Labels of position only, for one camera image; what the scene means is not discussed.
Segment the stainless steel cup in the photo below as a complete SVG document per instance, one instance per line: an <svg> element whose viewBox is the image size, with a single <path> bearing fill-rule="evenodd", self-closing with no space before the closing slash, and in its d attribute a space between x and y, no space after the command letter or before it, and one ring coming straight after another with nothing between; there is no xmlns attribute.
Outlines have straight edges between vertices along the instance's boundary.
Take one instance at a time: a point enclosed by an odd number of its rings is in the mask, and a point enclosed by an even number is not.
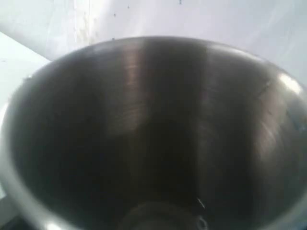
<svg viewBox="0 0 307 230"><path fill-rule="evenodd" d="M11 96L0 181L38 230L302 230L307 90L216 42L88 46Z"/></svg>

